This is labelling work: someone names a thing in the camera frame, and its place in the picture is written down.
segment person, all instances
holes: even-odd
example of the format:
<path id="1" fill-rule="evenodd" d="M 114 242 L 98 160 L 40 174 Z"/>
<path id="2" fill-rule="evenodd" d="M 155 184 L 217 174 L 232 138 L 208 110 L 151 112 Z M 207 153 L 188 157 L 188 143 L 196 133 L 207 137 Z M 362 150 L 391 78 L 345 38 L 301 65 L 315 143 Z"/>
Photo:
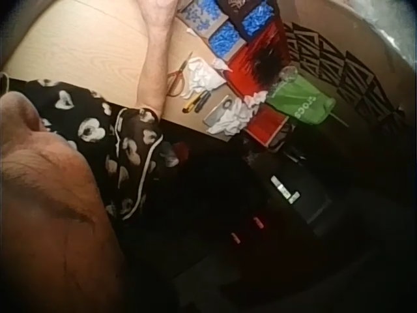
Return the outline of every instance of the person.
<path id="1" fill-rule="evenodd" d="M 158 166 L 178 0 L 136 1 L 149 43 L 134 108 L 51 80 L 0 99 L 1 274 L 31 312 L 137 310 L 109 216 L 141 213 Z"/>

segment sleeve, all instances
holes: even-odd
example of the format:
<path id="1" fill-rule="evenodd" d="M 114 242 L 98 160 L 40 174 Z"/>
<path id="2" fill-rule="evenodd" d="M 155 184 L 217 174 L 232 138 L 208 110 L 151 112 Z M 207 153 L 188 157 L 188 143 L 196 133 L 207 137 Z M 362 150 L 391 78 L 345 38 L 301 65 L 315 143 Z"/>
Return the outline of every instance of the sleeve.
<path id="1" fill-rule="evenodd" d="M 156 167 L 153 154 L 163 140 L 156 114 L 146 108 L 122 109 L 115 122 L 119 217 L 130 218 L 146 200 L 145 185 Z"/>

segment green crocs bag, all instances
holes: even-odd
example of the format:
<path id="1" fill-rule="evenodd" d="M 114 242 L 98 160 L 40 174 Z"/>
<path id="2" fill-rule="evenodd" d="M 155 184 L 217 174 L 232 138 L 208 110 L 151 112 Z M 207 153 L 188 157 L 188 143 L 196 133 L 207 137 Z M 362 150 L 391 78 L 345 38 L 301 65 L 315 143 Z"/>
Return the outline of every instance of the green crocs bag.
<path id="1" fill-rule="evenodd" d="M 266 103 L 303 123 L 318 125 L 331 114 L 336 100 L 298 74 L 293 81 L 282 81 L 271 90 Z"/>

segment nose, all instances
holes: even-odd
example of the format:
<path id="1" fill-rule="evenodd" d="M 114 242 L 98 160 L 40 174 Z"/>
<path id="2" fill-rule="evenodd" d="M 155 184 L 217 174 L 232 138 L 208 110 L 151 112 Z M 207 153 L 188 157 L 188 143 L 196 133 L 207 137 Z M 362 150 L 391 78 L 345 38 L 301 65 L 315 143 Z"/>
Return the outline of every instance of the nose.
<path id="1" fill-rule="evenodd" d="M 46 131 L 32 102 L 21 93 L 9 92 L 0 98 L 1 128 L 19 132 L 25 128 Z"/>

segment table surface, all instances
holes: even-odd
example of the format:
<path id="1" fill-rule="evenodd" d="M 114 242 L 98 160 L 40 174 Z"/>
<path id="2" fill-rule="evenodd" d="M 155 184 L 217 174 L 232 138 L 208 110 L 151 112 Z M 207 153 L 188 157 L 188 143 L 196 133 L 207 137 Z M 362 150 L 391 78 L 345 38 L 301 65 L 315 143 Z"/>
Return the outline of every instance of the table surface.
<path id="1" fill-rule="evenodd" d="M 212 62 L 214 54 L 200 38 L 189 35 L 178 19 L 174 28 L 170 72 L 191 51 Z M 71 83 L 95 90 L 107 101 L 132 107 L 146 47 L 145 24 L 134 0 L 58 0 L 32 26 L 4 71 L 20 80 L 47 78 Z M 182 113 L 186 100 L 168 98 L 163 118 L 206 134 L 203 119 L 225 95 L 234 94 L 223 85 L 199 114 Z"/>

